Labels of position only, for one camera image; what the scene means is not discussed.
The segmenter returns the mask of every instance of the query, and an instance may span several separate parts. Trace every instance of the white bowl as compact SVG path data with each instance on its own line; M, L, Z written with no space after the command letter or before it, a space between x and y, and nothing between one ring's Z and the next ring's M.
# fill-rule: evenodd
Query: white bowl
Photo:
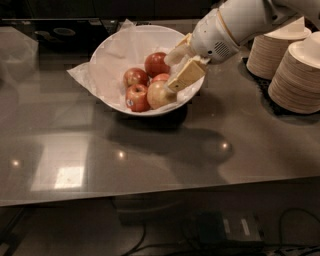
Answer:
M89 74L95 88L91 93L105 104L134 116L157 116L187 103L201 88L204 77L178 93L178 100L156 110L132 112L125 104L122 76L130 67L144 69L145 58L154 52L170 52L184 37L180 32L155 25L133 26L108 37L94 52L89 63Z

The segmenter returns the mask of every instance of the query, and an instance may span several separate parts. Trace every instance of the black cable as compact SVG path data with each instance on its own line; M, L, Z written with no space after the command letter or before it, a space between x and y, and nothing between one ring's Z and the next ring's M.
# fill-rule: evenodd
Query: black cable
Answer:
M131 253L136 253L136 252L148 249L148 248L176 248L177 246L179 246L181 244L182 243L179 243L179 242L178 243L167 243L167 244L149 244L149 245L145 245L140 248L137 248L136 250L134 250Z
M146 224L143 223L143 233L139 242L131 250L122 254L121 256L129 256L130 254L134 253L139 248L139 246L143 243L144 239L146 238L146 234L147 234Z
M283 246L283 247L296 247L296 248L308 248L308 247L312 247L314 245L311 244L264 244L264 247L279 247L279 246Z
M308 215L310 215L311 217L313 217L319 224L320 224L320 219L313 213L305 210L305 209L302 209L302 208L289 208L287 210L285 210L281 215L280 215L280 218L279 218L279 226L278 226L278 230L279 230L279 250L282 248L282 245L283 245L283 234L282 234L282 226L283 226L283 218L285 217L286 214L288 214L289 212L293 212L293 211L300 211L300 212L303 212L303 213L306 213Z
M299 256L307 256L307 255L310 255L310 254L315 253L315 252L320 252L320 248L311 250L309 252L304 252L304 253L300 254Z

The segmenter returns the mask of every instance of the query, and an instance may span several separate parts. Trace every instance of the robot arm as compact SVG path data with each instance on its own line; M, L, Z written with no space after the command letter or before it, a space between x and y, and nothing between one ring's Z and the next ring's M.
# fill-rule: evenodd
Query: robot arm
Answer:
M172 66L186 56L191 60L200 56L201 63L223 62L255 36L275 30L298 15L308 18L320 29L320 0L227 0L200 20L193 33L187 35L165 61ZM183 70L190 73L186 66ZM173 90L176 86L177 91L188 86L177 86L178 81L179 74L169 80L168 87Z

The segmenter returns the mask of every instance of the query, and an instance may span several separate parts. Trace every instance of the dark background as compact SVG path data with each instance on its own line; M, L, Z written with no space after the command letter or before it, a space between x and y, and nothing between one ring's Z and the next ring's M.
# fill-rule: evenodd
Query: dark background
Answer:
M218 0L0 0L2 18L202 18Z

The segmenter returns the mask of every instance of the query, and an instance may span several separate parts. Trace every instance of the apple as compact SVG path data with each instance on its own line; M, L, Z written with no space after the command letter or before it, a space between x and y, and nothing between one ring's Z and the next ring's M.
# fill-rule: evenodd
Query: apple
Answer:
M141 68L129 68L123 74L123 84L126 88L133 84L143 84L148 86L149 76L147 73Z
M133 112L144 112L150 109L147 100L148 87L144 84L134 84L126 90L126 105Z
M166 56L167 54L164 52L155 52L147 56L144 61L144 68L150 77L170 72L170 66L164 62Z
M170 75L168 73L161 73L159 75L156 75L154 78L152 78L150 83L152 84L155 81L167 81L169 77Z
M158 109L177 101L177 93L164 87L166 81L156 81L149 85L147 100L152 109Z

